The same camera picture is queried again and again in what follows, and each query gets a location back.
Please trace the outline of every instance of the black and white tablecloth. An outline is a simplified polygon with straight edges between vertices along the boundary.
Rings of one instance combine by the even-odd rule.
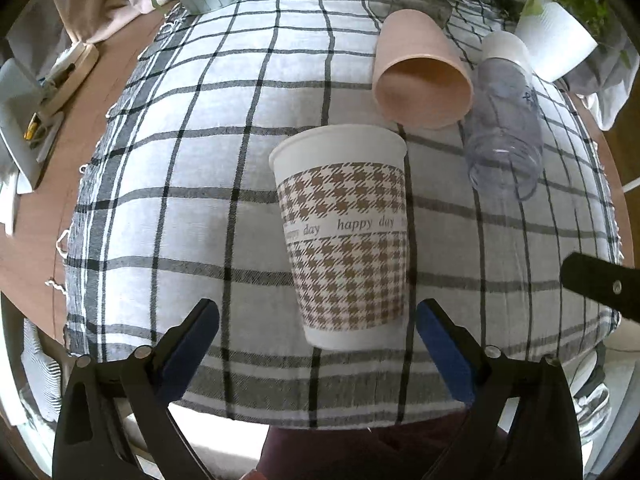
[[[451,2],[445,33],[473,67],[482,37],[504,21],[480,1]],[[123,358],[211,298],[222,325],[186,406],[302,428],[460,407],[412,318],[385,351],[305,341],[268,155],[288,136],[340,123],[406,138],[411,306],[436,298],[482,345],[522,359],[568,360],[617,326],[617,313],[558,282],[572,251],[620,257],[595,146],[566,96],[536,82],[545,171],[535,196],[478,196],[458,125],[401,128],[376,110],[380,27],[366,0],[241,0],[159,33],[82,178],[66,261],[73,352]]]

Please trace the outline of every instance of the blue gripper pad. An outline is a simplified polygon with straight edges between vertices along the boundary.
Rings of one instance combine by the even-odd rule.
[[[444,326],[434,311],[439,309],[440,315],[448,320],[448,329]],[[421,301],[416,307],[415,327],[422,342],[429,350],[440,375],[445,381],[451,396],[464,402],[467,406],[473,404],[476,398],[475,370],[465,359],[462,352],[452,339],[450,332],[457,329],[453,322],[434,300]]]
[[[218,306],[208,301],[160,370],[156,398],[165,404],[179,400],[193,379],[220,327]]]

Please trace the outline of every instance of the screw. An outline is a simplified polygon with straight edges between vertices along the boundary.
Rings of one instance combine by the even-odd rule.
[[[497,346],[488,345],[484,347],[484,355],[491,359],[497,359],[502,355],[502,352]]]
[[[91,357],[88,355],[82,355],[76,360],[78,368],[86,368],[89,364],[91,364]]]
[[[133,355],[135,355],[136,359],[144,359],[145,357],[149,357],[151,355],[151,346],[139,346],[138,348],[136,348],[136,351],[133,352]]]

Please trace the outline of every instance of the brown houndstooth paper cup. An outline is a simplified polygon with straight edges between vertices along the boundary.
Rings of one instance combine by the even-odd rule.
[[[306,339],[384,348],[405,312],[404,155],[376,126],[322,126],[270,156]]]

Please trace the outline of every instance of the pink cup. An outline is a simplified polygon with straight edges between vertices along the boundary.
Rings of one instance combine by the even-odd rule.
[[[385,20],[372,90],[381,113],[404,126],[442,128],[462,119],[473,101],[458,53],[429,16],[412,9]]]

